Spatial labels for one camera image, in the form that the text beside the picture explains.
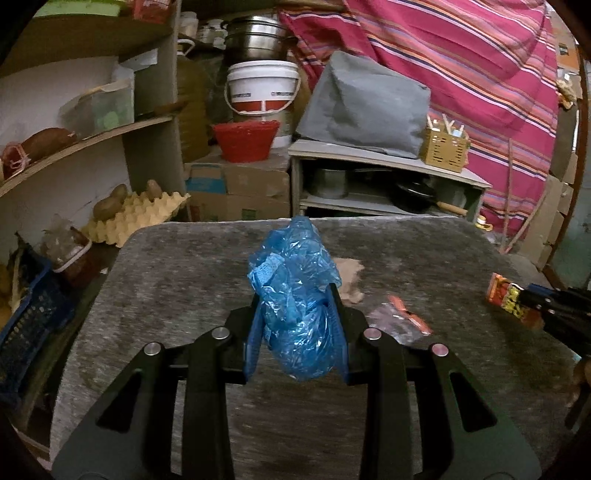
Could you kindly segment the red clear snack wrapper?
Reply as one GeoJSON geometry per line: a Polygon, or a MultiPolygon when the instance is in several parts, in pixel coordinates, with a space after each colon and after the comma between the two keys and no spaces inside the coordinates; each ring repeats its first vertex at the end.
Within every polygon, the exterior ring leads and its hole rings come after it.
{"type": "Polygon", "coordinates": [[[421,317],[408,311],[404,301],[394,295],[389,295],[385,303],[369,314],[368,324],[389,334],[404,346],[411,346],[433,333],[421,317]]]}

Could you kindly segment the blue plastic bag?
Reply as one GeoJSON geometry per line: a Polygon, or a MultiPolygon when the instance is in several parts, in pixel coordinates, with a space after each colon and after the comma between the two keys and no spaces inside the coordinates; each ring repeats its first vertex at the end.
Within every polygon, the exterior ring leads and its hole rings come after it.
{"type": "Polygon", "coordinates": [[[249,256],[247,278],[262,301],[263,340],[283,371],[298,381],[327,375],[338,355],[329,287],[342,279],[310,218],[270,231],[249,256]]]}

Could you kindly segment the colourful snack wrapper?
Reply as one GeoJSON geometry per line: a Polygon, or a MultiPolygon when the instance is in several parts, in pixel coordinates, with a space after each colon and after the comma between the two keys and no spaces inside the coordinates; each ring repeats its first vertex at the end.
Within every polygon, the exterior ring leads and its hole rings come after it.
{"type": "Polygon", "coordinates": [[[519,296],[524,289],[512,282],[507,277],[493,273],[488,285],[487,301],[501,308],[506,313],[519,320],[522,325],[532,330],[541,330],[544,326],[541,314],[530,307],[523,305],[519,296]]]}

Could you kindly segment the yellow-label oil bottle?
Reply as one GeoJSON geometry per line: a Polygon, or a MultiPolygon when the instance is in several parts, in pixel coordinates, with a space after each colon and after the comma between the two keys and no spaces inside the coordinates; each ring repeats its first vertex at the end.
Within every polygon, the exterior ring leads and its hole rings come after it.
{"type": "Polygon", "coordinates": [[[475,225],[477,228],[485,232],[491,232],[493,230],[493,225],[487,221],[487,218],[484,215],[479,215],[477,217],[475,225]]]}

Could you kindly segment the blue plastic crate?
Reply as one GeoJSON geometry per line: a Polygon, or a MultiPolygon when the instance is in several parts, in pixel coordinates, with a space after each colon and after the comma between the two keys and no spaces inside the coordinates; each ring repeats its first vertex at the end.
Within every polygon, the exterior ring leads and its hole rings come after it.
{"type": "Polygon", "coordinates": [[[24,296],[1,331],[2,403],[19,403],[19,389],[27,370],[55,327],[59,300],[53,274],[44,259],[33,259],[23,268],[24,296]]]}

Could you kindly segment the brown crumpled paper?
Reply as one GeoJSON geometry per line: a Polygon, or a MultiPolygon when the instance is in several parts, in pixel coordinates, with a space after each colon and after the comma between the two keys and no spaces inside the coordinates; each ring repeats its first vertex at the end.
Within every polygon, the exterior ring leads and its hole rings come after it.
{"type": "Polygon", "coordinates": [[[365,266],[353,258],[335,257],[334,262],[342,280],[342,285],[338,288],[342,302],[349,305],[361,303],[365,294],[360,290],[358,283],[365,266]]]}

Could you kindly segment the black frying pan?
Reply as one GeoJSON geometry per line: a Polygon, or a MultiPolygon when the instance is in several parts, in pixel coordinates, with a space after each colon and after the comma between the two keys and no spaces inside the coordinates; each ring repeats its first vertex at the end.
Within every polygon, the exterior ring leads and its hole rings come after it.
{"type": "Polygon", "coordinates": [[[421,182],[411,182],[408,185],[394,184],[387,198],[394,206],[408,213],[424,214],[437,207],[443,212],[462,217],[468,215],[464,208],[439,201],[435,190],[421,182]]]}

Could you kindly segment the tan perforated utensil holder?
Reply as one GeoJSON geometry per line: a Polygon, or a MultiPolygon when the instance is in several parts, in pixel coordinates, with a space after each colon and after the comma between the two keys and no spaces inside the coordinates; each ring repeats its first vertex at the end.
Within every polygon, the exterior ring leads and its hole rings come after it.
{"type": "Polygon", "coordinates": [[[427,165],[461,173],[468,165],[470,136],[464,124],[451,120],[446,114],[428,115],[420,159],[427,165]]]}

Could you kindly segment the yellow egg tray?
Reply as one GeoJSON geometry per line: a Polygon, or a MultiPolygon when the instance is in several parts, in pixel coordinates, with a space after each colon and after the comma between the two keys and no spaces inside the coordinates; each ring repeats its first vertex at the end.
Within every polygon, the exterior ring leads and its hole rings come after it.
{"type": "Polygon", "coordinates": [[[92,242],[121,248],[134,232],[170,220],[187,204],[189,198],[190,194],[163,192],[160,198],[151,201],[145,192],[140,195],[132,193],[126,197],[122,209],[112,219],[90,220],[82,228],[82,233],[92,242]]]}

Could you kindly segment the brown potato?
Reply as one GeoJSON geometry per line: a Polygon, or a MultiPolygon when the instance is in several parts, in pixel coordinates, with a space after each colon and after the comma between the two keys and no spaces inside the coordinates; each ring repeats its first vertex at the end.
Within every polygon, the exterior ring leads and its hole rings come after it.
{"type": "Polygon", "coordinates": [[[94,205],[93,219],[103,222],[112,219],[122,209],[127,194],[128,190],[125,184],[117,185],[107,197],[94,205]]]}

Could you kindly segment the red striped hanging cloth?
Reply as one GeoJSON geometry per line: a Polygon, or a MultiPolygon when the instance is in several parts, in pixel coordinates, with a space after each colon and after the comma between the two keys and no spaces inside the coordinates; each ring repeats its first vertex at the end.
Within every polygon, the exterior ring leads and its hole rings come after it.
{"type": "Polygon", "coordinates": [[[550,169],[558,121],[557,59],[543,1],[332,1],[277,6],[298,63],[318,82],[332,52],[366,56],[431,90],[431,111],[464,124],[470,169],[491,188],[483,213],[497,231],[508,138],[550,169]]]}

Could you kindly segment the large cardboard box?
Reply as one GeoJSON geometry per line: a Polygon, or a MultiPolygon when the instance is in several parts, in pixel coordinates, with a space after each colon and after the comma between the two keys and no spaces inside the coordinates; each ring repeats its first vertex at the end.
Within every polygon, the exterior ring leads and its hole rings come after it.
{"type": "Polygon", "coordinates": [[[280,219],[291,216],[290,156],[273,149],[266,160],[231,163],[214,149],[184,165],[191,218],[200,222],[280,219]]]}

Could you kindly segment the grey low shelf unit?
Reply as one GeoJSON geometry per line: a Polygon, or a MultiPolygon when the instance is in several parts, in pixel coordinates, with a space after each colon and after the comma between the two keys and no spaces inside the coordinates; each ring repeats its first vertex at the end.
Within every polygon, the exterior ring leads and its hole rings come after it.
{"type": "Polygon", "coordinates": [[[288,150],[294,214],[321,216],[444,216],[474,223],[491,185],[465,168],[461,173],[368,150],[314,140],[297,140],[288,150]],[[394,184],[421,182],[437,199],[468,211],[466,217],[437,207],[405,212],[387,198],[394,184]]]}

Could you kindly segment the grey fabric cover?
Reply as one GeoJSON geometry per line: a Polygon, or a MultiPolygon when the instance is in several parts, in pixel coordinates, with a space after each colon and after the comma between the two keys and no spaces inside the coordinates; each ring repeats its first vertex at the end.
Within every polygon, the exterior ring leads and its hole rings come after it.
{"type": "Polygon", "coordinates": [[[297,125],[303,138],[417,158],[431,90],[376,61],[335,51],[297,125]]]}

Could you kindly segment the red plastic basket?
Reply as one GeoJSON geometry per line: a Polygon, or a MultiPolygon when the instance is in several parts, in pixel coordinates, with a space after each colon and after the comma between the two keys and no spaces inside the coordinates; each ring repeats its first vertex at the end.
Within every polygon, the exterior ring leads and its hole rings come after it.
{"type": "Polygon", "coordinates": [[[252,163],[266,160],[280,121],[243,121],[216,124],[214,138],[221,147],[221,156],[231,163],[252,163]]]}

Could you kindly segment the clear plastic container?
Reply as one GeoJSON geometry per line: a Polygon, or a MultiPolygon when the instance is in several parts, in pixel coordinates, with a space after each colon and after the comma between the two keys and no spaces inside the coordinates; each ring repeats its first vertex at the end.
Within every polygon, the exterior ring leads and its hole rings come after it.
{"type": "Polygon", "coordinates": [[[88,90],[64,104],[60,125],[78,139],[89,138],[134,122],[134,83],[118,80],[88,90]]]}

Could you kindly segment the large amber oil jug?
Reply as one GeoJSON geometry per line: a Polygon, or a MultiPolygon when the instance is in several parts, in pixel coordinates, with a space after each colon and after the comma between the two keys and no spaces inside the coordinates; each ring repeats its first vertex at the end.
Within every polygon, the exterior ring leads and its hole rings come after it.
{"type": "Polygon", "coordinates": [[[204,69],[187,57],[195,47],[189,38],[176,45],[177,98],[183,104],[178,114],[179,140],[184,163],[192,163],[211,152],[211,122],[207,116],[204,69]]]}

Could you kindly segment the white plastic bucket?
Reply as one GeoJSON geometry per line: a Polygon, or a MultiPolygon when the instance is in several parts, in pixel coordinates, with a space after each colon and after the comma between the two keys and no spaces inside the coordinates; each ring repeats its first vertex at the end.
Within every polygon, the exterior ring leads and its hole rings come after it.
{"type": "Polygon", "coordinates": [[[300,88],[301,74],[294,62],[246,61],[229,67],[224,100],[235,121],[279,121],[272,147],[287,148],[293,137],[293,104],[300,88]]]}

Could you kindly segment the steel cooking pot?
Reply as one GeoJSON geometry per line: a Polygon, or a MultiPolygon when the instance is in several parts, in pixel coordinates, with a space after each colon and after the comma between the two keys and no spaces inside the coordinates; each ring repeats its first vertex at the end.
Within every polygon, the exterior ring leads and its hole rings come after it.
{"type": "Polygon", "coordinates": [[[285,60],[287,51],[297,44],[290,29],[266,16],[238,17],[223,21],[221,28],[228,33],[223,54],[228,67],[246,61],[285,60]]]}

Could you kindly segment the green plastic tray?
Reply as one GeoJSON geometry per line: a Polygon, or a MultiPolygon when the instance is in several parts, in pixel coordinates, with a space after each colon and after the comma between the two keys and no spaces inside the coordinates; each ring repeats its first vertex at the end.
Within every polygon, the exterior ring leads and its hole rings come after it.
{"type": "Polygon", "coordinates": [[[118,0],[56,0],[47,1],[34,15],[35,18],[60,15],[97,15],[117,17],[128,7],[118,0]]]}

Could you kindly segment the wooden wall shelf unit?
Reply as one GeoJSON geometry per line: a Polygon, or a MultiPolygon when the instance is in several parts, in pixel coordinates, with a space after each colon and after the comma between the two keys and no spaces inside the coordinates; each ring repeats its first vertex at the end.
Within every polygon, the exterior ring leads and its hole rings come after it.
{"type": "Polygon", "coordinates": [[[59,127],[75,141],[4,178],[2,249],[39,242],[54,216],[84,224],[118,185],[182,192],[179,3],[158,23],[132,10],[45,16],[38,3],[17,20],[17,7],[1,5],[1,142],[59,127]]]}

